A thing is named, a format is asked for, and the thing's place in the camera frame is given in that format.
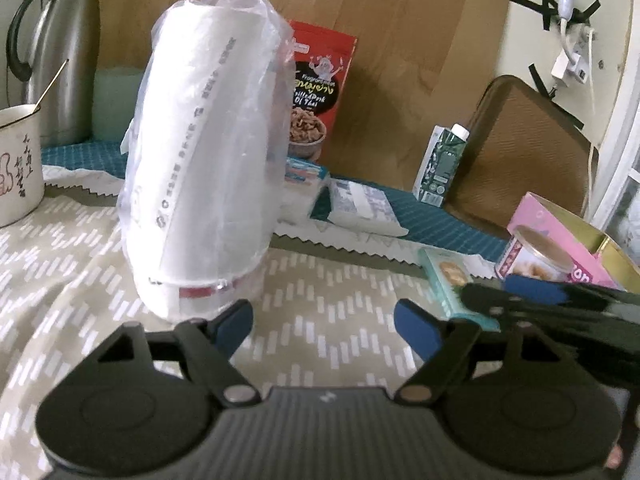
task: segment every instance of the white carton cap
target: white carton cap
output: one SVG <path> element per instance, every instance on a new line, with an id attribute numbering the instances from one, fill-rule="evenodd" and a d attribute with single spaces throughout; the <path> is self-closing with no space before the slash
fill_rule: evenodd
<path id="1" fill-rule="evenodd" d="M 465 142 L 469 138 L 469 131 L 464 126 L 460 126 L 459 124 L 453 125 L 451 133 L 454 134 L 457 138 L 464 140 Z"/>

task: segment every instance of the black jug handle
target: black jug handle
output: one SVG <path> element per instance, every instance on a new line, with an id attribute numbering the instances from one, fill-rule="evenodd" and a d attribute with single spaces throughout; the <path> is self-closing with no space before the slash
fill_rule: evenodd
<path id="1" fill-rule="evenodd" d="M 18 58 L 18 30 L 20 29 L 22 17 L 32 1 L 33 0 L 24 0 L 22 2 L 22 5 L 15 13 L 14 19 L 9 26 L 9 32 L 6 35 L 6 62 L 11 72 L 13 72 L 20 81 L 28 81 L 32 72 L 29 63 L 21 62 Z"/>

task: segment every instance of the metal pivot screw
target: metal pivot screw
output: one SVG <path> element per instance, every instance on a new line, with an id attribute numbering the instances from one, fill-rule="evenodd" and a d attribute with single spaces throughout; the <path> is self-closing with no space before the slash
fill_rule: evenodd
<path id="1" fill-rule="evenodd" d="M 411 384 L 400 390 L 400 397 L 404 402 L 419 403 L 431 399 L 431 389 L 421 384 Z"/>
<path id="2" fill-rule="evenodd" d="M 233 404 L 244 404 L 254 400 L 256 391 L 246 384 L 235 384 L 234 386 L 225 388 L 222 394 L 226 400 Z"/>

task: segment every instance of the stainless steel jug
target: stainless steel jug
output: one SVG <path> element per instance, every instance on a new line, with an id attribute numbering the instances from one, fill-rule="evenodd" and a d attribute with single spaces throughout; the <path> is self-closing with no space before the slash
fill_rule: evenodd
<path id="1" fill-rule="evenodd" d="M 24 82 L 22 102 L 35 103 L 65 59 L 68 65 L 42 104 L 42 146 L 85 140 L 91 134 L 94 76 L 100 46 L 98 0 L 49 0 L 35 28 L 28 62 L 18 58 L 18 30 L 33 0 L 15 13 L 6 38 L 7 63 Z"/>

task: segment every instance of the gold lid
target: gold lid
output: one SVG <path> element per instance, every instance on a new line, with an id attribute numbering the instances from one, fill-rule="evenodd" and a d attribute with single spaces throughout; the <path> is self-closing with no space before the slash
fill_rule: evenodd
<path id="1" fill-rule="evenodd" d="M 519 225 L 513 230 L 513 236 L 546 264 L 567 274 L 574 270 L 574 261 L 569 253 L 541 232 Z"/>

